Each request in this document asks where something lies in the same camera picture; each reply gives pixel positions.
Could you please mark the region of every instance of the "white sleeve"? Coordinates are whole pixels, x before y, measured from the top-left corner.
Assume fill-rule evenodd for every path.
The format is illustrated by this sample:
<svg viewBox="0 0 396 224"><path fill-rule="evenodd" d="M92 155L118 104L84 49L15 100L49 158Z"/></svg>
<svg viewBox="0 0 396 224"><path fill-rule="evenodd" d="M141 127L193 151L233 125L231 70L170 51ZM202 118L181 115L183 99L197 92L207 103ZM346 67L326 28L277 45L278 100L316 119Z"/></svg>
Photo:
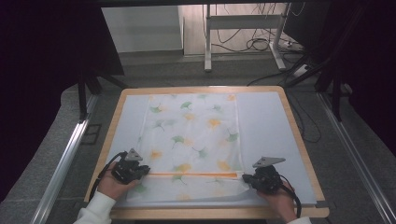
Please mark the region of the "white sleeve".
<svg viewBox="0 0 396 224"><path fill-rule="evenodd" d="M289 222L288 224L311 224L311 220L309 220L309 217L300 217Z"/></svg>
<svg viewBox="0 0 396 224"><path fill-rule="evenodd" d="M96 191L86 208L81 208L75 224L109 224L110 210L116 201Z"/></svg>

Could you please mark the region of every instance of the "gray floor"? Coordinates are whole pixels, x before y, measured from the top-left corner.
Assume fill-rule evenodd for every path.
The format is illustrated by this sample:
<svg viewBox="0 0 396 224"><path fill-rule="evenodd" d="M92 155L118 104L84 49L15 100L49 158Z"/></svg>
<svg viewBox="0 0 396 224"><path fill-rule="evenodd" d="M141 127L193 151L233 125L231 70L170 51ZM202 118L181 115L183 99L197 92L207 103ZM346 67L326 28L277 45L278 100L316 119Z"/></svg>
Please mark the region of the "gray floor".
<svg viewBox="0 0 396 224"><path fill-rule="evenodd" d="M182 57L179 52L159 52L155 56L149 53L121 54L120 58L126 76L118 79L137 88L245 86L253 79L277 73L276 64L269 54L217 56L213 60L212 73L205 73L203 57ZM255 85L276 85L282 78L267 78ZM313 218L312 221L384 223L319 102L313 88L315 80L315 77L311 77L288 89L294 116L331 210L327 219ZM72 223L78 210L86 205L83 198L121 92L121 89L111 83L102 79L100 81L103 92L99 96L90 124L92 127L101 126L101 130L96 141L91 135L83 138L84 144L78 148L47 223ZM392 207L396 207L396 180L392 175L396 171L395 157L354 112L347 98L342 99L341 115L362 158ZM62 107L46 138L21 179L0 204L0 223L28 223L32 219L77 123L78 92L74 86L64 92ZM113 223L131 221L114 220ZM268 223L281 222L269 220Z"/></svg>

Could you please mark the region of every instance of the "hand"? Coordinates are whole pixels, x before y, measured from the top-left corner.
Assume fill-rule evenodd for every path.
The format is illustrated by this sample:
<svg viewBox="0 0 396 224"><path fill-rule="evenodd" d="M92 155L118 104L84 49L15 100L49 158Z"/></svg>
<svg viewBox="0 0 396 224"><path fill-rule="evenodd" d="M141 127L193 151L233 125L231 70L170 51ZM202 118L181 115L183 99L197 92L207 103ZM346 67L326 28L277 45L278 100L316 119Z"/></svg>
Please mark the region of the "hand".
<svg viewBox="0 0 396 224"><path fill-rule="evenodd" d="M291 185L285 181L283 181L283 185L288 189L292 189ZM264 198L270 204L271 208L279 214L286 223L297 219L297 216L294 213L293 199L285 190L279 189L276 194L264 194L257 190L257 194Z"/></svg>
<svg viewBox="0 0 396 224"><path fill-rule="evenodd" d="M108 167L105 175L102 177L102 179L99 183L98 191L107 195L108 197L110 197L114 200L117 200L128 189L132 189L134 186L136 186L139 183L139 181L134 180L127 185L121 184L111 174L111 170L113 169L113 167L115 165L116 165L116 162L113 162Z"/></svg>

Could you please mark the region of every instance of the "metal frame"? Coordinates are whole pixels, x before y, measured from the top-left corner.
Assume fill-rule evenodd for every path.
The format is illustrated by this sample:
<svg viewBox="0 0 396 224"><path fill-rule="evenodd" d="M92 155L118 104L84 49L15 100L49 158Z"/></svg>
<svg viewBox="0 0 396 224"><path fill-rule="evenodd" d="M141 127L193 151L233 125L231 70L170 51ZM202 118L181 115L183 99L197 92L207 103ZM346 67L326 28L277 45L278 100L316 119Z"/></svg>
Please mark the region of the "metal frame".
<svg viewBox="0 0 396 224"><path fill-rule="evenodd" d="M341 142L346 149L346 152L351 159L353 165L356 168L359 176L361 177L361 181L363 182L364 187L366 187L368 193L370 194L376 208L378 209L379 214L384 219L386 224L396 223L396 216L390 207L389 201L385 194L382 192L381 187L373 178L372 174L369 171L369 168L366 166L364 160L361 157L358 149L353 144L352 139L349 137L347 130L345 129L343 123L338 121L337 117L332 112L332 104L327 98L326 93L318 93L318 98L322 102L322 105L334 127L335 131L338 134Z"/></svg>
<svg viewBox="0 0 396 224"><path fill-rule="evenodd" d="M286 70L286 66L279 54L277 45L289 12L290 3L286 4L285 10L280 15L234 15L234 16L211 16L210 5L206 5L206 42L205 42L205 71L212 70L212 52L210 31L227 29L276 29L273 42L269 43L274 55L276 65L280 71Z"/></svg>
<svg viewBox="0 0 396 224"><path fill-rule="evenodd" d="M73 134L64 150L64 154L56 167L56 170L50 180L43 197L41 198L40 204L35 210L35 214L30 221L31 224L46 223L47 218L50 215L53 204L55 203L56 197L64 183L67 172L69 171L70 165L76 155L79 143L81 142L82 135L84 134L88 123L90 122L93 109L96 105L97 95L92 95L87 105L87 117L78 123Z"/></svg>

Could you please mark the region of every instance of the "orange line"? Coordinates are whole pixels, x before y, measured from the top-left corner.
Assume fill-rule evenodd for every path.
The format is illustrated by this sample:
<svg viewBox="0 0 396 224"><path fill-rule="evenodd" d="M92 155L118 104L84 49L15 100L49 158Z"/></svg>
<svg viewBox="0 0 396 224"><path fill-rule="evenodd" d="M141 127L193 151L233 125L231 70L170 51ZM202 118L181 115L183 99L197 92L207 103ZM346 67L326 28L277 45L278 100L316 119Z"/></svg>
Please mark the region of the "orange line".
<svg viewBox="0 0 396 224"><path fill-rule="evenodd" d="M203 175L203 176L219 176L219 177L234 177L237 178L238 175L236 173L231 174L182 174L182 173L158 173L158 174L149 174L149 175Z"/></svg>

